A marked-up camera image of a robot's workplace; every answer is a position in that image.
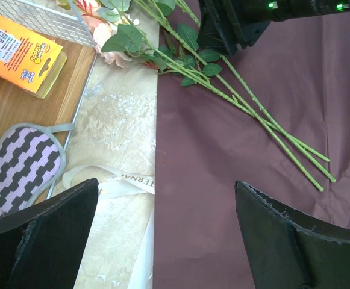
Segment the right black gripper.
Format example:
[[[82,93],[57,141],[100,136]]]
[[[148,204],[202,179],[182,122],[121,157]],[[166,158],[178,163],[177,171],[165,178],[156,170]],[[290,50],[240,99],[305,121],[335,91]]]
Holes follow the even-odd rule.
[[[350,12],[350,1],[199,1],[197,42],[224,56],[253,46],[271,22]],[[249,14],[252,5],[252,16]]]

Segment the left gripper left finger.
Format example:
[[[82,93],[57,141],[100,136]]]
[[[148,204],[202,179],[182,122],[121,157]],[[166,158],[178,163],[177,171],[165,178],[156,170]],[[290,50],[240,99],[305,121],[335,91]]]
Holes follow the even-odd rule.
[[[98,203],[88,179],[0,219],[0,288],[73,288]]]

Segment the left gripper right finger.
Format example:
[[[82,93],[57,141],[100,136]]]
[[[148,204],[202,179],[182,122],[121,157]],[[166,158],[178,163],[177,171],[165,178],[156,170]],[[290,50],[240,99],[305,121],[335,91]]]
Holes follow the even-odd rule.
[[[350,288],[350,229],[235,184],[236,214],[256,288]]]

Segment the pink flower bunch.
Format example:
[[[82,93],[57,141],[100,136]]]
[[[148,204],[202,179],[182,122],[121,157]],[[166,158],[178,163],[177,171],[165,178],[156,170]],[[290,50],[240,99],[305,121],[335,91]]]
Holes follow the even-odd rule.
[[[330,159],[287,132],[226,56],[211,49],[202,49],[196,42],[196,30],[192,27],[185,24],[172,27],[168,17],[176,8],[187,13],[196,24],[200,23],[185,1],[57,1],[56,4],[81,16],[93,37],[97,53],[106,62],[114,63],[115,58],[120,56],[120,66],[125,67],[136,58],[159,75],[171,73],[182,76],[182,87],[204,87],[253,117],[319,191],[324,190],[323,186],[287,147],[288,143],[330,182],[336,182],[336,178],[324,166]],[[165,44],[156,48],[148,40],[144,30],[139,28],[139,21],[129,14],[132,5],[141,8],[163,29]]]

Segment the white printed ribbon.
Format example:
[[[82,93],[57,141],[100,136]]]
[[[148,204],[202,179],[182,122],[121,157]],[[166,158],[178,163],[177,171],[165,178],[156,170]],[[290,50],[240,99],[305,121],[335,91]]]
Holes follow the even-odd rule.
[[[81,165],[65,172],[58,189],[98,172],[99,197],[75,288],[151,288],[155,178],[110,166]]]

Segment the red wrapping paper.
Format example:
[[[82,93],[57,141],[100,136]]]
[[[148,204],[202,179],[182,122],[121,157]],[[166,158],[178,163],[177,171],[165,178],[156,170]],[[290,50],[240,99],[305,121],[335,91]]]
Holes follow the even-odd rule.
[[[329,180],[302,154],[319,192],[251,116],[181,77],[158,79],[154,288],[253,288],[236,217],[245,181],[350,229],[350,13],[272,23],[223,78],[251,90],[289,133],[326,155]]]

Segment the purple wavy cloth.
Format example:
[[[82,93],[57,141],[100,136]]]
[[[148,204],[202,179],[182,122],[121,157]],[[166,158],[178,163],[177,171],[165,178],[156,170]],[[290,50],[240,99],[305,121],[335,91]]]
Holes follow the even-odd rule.
[[[72,123],[19,123],[0,139],[0,218],[30,207],[64,171],[66,153],[58,132]]]

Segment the orange blister pack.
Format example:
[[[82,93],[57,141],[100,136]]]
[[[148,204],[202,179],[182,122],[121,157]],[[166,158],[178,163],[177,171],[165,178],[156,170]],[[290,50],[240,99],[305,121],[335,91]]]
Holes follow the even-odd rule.
[[[44,99],[67,55],[63,47],[0,15],[0,77]]]

